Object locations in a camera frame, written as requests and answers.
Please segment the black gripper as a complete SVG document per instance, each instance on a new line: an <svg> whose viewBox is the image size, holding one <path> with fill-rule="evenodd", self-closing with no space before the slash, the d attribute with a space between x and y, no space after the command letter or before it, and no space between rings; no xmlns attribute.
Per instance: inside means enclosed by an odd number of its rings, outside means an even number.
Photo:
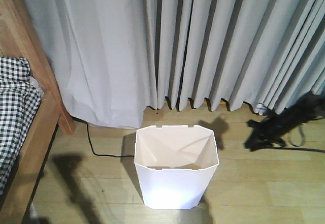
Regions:
<svg viewBox="0 0 325 224"><path fill-rule="evenodd" d="M285 133L283 125L287 111L284 110L281 114L272 114L264 120L258 122L255 120L247 121L247 126L252 128L252 132L244 143L244 148L250 151L256 151L264 148L274 148L273 144L284 148L286 143L281 139Z"/></svg>

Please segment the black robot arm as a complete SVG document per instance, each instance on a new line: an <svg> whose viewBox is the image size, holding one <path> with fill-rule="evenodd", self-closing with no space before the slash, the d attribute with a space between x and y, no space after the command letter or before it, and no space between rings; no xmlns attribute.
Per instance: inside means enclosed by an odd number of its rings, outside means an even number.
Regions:
<svg viewBox="0 0 325 224"><path fill-rule="evenodd" d="M309 91L280 114L275 113L260 122L247 121L247 126L252 128L252 132L245 141L244 148L250 151L288 150L286 142L281 137L292 129L317 118L324 118L324 93L313 94Z"/></svg>

